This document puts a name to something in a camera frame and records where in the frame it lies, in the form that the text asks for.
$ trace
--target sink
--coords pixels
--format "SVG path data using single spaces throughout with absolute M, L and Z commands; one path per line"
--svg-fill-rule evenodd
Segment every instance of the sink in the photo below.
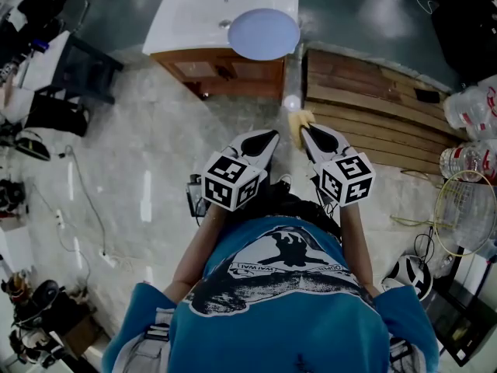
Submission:
M 162 0 L 143 52 L 229 48 L 230 23 L 253 9 L 278 9 L 296 22 L 298 0 Z

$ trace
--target wooden vanity cabinet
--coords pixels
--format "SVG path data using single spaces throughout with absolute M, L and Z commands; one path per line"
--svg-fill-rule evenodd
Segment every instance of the wooden vanity cabinet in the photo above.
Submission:
M 230 48 L 168 51 L 151 57 L 199 97 L 228 94 L 281 99 L 284 58 L 252 61 Z

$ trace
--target sponge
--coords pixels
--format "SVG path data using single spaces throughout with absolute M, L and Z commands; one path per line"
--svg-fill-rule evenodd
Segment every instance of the sponge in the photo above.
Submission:
M 288 113 L 288 124 L 290 125 L 290 135 L 297 148 L 302 150 L 301 127 L 309 128 L 309 123 L 315 123 L 316 120 L 310 110 L 298 110 L 297 112 Z

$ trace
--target wooden pallet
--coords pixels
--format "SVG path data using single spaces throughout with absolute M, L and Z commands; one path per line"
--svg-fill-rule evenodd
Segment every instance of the wooden pallet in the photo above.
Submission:
M 445 120 L 447 94 L 376 64 L 309 50 L 305 109 L 344 134 L 371 162 L 440 174 L 440 153 L 467 139 Z M 440 103 L 417 100 L 415 89 L 438 92 Z

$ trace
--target blue t-shirt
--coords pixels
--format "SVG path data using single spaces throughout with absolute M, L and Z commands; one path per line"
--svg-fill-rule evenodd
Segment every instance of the blue t-shirt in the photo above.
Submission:
M 409 352 L 413 365 L 438 366 L 436 338 L 413 288 L 372 299 L 337 240 L 296 218 L 259 218 L 225 232 L 203 279 L 178 305 L 137 285 L 105 352 L 105 373 L 123 345 L 155 323 L 157 308 L 176 309 L 168 372 L 384 373 L 395 355 Z

